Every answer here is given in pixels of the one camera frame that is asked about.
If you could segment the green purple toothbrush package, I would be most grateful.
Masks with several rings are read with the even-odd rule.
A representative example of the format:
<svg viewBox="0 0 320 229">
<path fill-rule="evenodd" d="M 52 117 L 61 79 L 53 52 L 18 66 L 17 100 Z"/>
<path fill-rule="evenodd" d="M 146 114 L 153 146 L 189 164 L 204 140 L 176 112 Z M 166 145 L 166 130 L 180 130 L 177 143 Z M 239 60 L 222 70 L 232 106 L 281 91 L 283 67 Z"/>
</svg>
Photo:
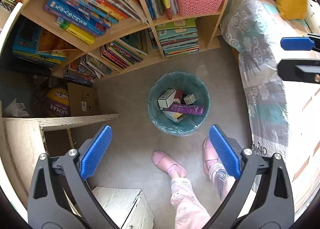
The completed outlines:
<svg viewBox="0 0 320 229">
<path fill-rule="evenodd" d="M 204 107 L 196 106 L 196 105 L 172 104 L 169 108 L 163 109 L 163 110 L 182 113 L 182 114 L 197 115 L 197 116 L 201 116 L 204 113 Z"/>
</svg>

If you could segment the white gold box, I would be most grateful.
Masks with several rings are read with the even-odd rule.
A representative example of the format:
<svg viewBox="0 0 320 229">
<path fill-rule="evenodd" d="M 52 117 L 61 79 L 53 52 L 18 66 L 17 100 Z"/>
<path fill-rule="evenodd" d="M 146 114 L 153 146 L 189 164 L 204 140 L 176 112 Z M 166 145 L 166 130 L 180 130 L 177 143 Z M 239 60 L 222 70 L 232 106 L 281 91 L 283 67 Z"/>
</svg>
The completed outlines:
<svg viewBox="0 0 320 229">
<path fill-rule="evenodd" d="M 162 112 L 169 120 L 172 120 L 175 123 L 179 123 L 185 118 L 185 115 L 179 112 L 171 112 L 164 110 Z"/>
</svg>

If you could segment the small white red-trimmed box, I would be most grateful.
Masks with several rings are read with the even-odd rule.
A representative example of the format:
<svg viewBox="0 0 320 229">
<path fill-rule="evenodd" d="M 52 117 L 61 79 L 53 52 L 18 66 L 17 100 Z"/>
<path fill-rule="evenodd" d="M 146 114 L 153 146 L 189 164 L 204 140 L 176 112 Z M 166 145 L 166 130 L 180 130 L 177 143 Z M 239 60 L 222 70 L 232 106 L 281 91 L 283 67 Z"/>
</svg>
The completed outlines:
<svg viewBox="0 0 320 229">
<path fill-rule="evenodd" d="M 186 105 L 191 105 L 191 104 L 193 104 L 193 103 L 195 103 L 197 101 L 197 99 L 196 99 L 196 97 L 195 97 L 195 95 L 193 93 L 188 94 L 187 96 L 185 96 L 183 98 L 183 100 L 184 100 L 184 103 Z"/>
</svg>

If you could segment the small maroon box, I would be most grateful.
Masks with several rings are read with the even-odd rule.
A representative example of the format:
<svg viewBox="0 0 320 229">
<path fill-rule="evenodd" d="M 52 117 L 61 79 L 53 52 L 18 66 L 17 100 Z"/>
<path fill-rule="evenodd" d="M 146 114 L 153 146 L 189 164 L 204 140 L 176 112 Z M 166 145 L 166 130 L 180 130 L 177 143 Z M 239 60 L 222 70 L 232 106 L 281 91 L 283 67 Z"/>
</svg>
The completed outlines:
<svg viewBox="0 0 320 229">
<path fill-rule="evenodd" d="M 182 92 L 182 90 L 176 90 L 176 93 L 175 93 L 173 102 L 174 102 L 175 104 L 181 104 L 182 98 L 183 98 L 183 92 Z"/>
</svg>

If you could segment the long white gold-edged box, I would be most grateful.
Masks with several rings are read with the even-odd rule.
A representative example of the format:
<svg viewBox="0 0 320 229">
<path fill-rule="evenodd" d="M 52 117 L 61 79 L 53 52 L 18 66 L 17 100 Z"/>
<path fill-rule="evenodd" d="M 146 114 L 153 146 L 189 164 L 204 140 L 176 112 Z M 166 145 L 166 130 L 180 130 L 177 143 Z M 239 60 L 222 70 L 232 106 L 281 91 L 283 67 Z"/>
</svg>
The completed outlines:
<svg viewBox="0 0 320 229">
<path fill-rule="evenodd" d="M 169 108 L 174 103 L 176 89 L 169 89 L 163 93 L 157 100 L 160 108 Z"/>
</svg>

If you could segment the teal-lined trash bin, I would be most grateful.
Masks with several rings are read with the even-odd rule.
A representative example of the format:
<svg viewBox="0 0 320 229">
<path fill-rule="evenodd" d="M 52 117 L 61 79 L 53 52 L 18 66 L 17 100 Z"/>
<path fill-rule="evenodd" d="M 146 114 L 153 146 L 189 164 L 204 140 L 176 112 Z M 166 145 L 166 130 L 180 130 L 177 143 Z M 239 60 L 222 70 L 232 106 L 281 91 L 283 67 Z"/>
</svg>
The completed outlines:
<svg viewBox="0 0 320 229">
<path fill-rule="evenodd" d="M 185 137 L 195 132 L 210 112 L 210 94 L 204 82 L 188 72 L 161 76 L 148 95 L 148 115 L 164 133 Z"/>
</svg>

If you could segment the right leg pink trousers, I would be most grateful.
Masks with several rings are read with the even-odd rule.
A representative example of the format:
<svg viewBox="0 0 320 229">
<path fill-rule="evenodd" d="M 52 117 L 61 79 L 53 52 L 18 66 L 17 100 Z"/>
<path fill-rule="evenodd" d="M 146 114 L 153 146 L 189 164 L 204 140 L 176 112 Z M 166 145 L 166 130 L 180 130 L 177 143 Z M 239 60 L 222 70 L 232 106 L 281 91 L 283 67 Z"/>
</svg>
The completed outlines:
<svg viewBox="0 0 320 229">
<path fill-rule="evenodd" d="M 221 202 L 223 202 L 235 183 L 235 178 L 229 176 L 225 167 L 217 160 L 208 161 L 208 176 L 217 189 Z"/>
</svg>

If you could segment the person's right pink shoe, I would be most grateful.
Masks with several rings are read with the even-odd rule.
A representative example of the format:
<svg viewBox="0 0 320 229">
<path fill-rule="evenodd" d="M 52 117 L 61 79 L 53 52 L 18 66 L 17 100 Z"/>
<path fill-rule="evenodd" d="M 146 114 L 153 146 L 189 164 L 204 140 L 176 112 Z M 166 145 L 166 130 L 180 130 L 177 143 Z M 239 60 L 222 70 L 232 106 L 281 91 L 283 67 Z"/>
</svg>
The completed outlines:
<svg viewBox="0 0 320 229">
<path fill-rule="evenodd" d="M 219 162 L 217 152 L 208 137 L 203 141 L 202 153 L 204 173 L 211 178 L 214 172 L 217 173 L 223 168 L 223 165 Z"/>
</svg>

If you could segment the person's pink shoe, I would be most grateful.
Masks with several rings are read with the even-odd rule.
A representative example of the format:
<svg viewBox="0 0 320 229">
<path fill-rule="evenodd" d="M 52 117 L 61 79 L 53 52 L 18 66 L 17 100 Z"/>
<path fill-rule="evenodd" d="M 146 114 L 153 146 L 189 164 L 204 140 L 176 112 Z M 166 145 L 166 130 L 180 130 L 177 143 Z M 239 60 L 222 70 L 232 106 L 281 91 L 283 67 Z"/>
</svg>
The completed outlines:
<svg viewBox="0 0 320 229">
<path fill-rule="evenodd" d="M 152 161 L 158 169 L 167 173 L 171 179 L 185 178 L 187 176 L 186 170 L 162 151 L 155 151 L 152 154 Z"/>
<path fill-rule="evenodd" d="M 219 162 L 217 152 L 208 137 L 203 141 L 202 153 L 204 173 L 211 178 L 214 172 L 217 173 L 223 168 L 223 165 Z"/>
</svg>

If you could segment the patterned grey teal blanket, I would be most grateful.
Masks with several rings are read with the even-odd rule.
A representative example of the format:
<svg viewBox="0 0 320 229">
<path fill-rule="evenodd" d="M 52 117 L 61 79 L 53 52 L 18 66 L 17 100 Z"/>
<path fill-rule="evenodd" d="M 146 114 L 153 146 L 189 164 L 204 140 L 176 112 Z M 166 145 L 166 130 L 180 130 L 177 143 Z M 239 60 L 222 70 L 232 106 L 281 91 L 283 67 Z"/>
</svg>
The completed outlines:
<svg viewBox="0 0 320 229">
<path fill-rule="evenodd" d="M 282 59 L 319 58 L 316 51 L 285 51 L 280 45 L 309 27 L 303 20 L 282 19 L 274 0 L 229 0 L 220 28 L 239 53 L 252 150 L 266 157 L 281 154 L 300 209 L 319 188 L 319 85 L 283 81 L 277 65 Z"/>
</svg>

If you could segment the person's left pink shoe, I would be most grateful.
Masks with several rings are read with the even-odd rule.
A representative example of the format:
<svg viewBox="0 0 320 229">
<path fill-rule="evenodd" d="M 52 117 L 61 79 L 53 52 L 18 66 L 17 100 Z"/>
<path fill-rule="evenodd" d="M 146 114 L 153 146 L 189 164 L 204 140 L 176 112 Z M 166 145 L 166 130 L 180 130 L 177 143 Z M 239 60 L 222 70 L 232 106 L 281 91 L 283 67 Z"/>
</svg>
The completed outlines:
<svg viewBox="0 0 320 229">
<path fill-rule="evenodd" d="M 158 169 L 167 173 L 171 179 L 185 178 L 187 176 L 186 170 L 162 151 L 155 151 L 152 154 L 152 161 Z"/>
</svg>

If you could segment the grey wooden stool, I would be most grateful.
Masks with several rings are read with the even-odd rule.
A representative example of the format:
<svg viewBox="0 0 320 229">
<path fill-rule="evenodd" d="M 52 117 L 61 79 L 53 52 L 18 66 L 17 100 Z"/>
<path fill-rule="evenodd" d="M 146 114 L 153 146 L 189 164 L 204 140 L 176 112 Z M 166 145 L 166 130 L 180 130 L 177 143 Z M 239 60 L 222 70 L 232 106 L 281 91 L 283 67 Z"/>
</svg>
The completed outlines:
<svg viewBox="0 0 320 229">
<path fill-rule="evenodd" d="M 97 186 L 92 193 L 119 228 L 153 228 L 154 215 L 141 189 Z"/>
</svg>

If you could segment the brown cardboard box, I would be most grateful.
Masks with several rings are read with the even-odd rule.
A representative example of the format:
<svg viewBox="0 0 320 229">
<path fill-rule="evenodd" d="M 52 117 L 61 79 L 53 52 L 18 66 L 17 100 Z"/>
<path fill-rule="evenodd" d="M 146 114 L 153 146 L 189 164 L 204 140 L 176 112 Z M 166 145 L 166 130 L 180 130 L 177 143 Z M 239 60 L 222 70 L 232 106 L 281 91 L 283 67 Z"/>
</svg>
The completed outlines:
<svg viewBox="0 0 320 229">
<path fill-rule="evenodd" d="M 69 107 L 72 117 L 100 115 L 96 89 L 68 83 Z"/>
</svg>

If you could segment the orange purple basketball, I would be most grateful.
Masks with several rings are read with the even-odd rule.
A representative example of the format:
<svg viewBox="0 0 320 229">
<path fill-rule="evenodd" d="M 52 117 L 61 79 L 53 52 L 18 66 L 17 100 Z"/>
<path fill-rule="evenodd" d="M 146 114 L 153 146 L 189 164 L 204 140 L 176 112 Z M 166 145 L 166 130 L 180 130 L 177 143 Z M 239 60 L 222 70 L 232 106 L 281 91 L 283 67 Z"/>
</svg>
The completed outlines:
<svg viewBox="0 0 320 229">
<path fill-rule="evenodd" d="M 45 96 L 44 105 L 50 117 L 69 117 L 68 91 L 62 87 L 52 88 Z"/>
</svg>

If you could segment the wooden bookshelf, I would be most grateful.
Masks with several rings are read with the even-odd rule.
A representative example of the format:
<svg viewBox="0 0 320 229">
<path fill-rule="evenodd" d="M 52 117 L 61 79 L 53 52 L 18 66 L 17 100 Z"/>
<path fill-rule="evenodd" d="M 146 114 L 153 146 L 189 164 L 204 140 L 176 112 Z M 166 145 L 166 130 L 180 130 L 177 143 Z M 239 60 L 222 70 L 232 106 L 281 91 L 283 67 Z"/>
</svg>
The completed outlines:
<svg viewBox="0 0 320 229">
<path fill-rule="evenodd" d="M 90 86 L 217 48 L 227 1 L 183 17 L 177 0 L 1 0 L 1 68 Z"/>
</svg>

